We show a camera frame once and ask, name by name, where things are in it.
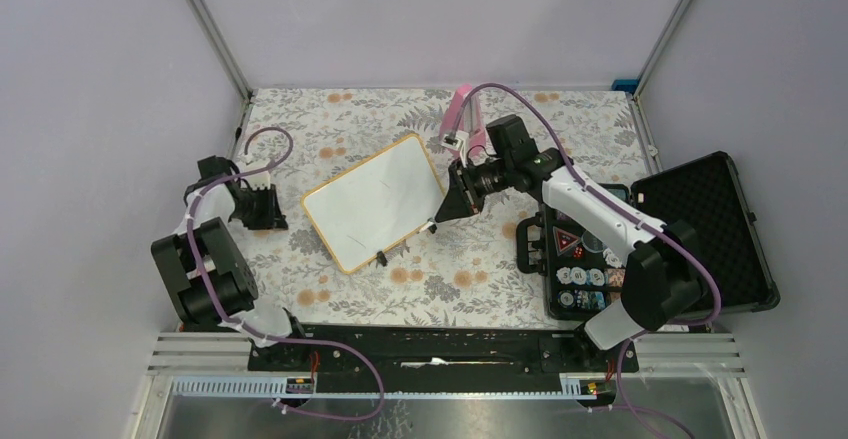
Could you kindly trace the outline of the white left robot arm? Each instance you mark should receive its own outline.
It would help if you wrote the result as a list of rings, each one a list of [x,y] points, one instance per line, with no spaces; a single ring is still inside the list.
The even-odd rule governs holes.
[[[200,178],[183,194],[185,213],[173,232],[150,251],[172,305],[185,326],[220,327],[272,345],[272,357],[288,370],[309,360],[310,344],[297,318],[261,299],[256,277],[229,225],[249,231],[288,228],[270,168],[238,165],[210,156],[198,163]]]

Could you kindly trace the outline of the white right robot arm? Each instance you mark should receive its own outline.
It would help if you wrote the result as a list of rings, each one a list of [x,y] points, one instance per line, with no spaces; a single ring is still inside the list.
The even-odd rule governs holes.
[[[613,347],[675,320],[706,294],[720,294],[697,258],[699,241],[688,224],[666,224],[642,213],[602,188],[556,149],[539,150],[517,115],[486,127],[494,156],[449,166],[449,188],[435,213],[444,223],[482,212],[488,195],[513,189],[564,213],[587,229],[625,267],[618,301],[578,327],[575,361],[597,371],[613,357]]]

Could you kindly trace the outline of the yellow framed whiteboard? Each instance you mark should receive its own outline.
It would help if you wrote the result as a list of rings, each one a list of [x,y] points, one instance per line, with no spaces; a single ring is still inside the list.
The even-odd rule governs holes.
[[[345,274],[434,218],[445,189],[424,142],[409,134],[306,193],[301,206]]]

